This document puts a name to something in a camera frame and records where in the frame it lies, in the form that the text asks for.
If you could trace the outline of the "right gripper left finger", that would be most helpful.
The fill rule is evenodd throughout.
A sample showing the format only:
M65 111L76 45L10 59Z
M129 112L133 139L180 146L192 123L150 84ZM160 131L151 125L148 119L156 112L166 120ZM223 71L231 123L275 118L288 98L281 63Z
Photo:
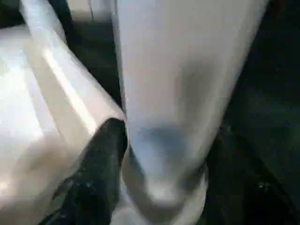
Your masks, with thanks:
M42 225L108 225L119 200L120 164L127 145L125 123L107 120L85 149L76 172L55 192L62 206Z

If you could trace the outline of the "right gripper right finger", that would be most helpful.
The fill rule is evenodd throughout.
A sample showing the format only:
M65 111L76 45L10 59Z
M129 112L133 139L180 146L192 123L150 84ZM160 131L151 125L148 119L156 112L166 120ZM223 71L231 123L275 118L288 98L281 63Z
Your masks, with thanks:
M206 163L205 225L298 225L300 212L251 146L227 127L218 130Z

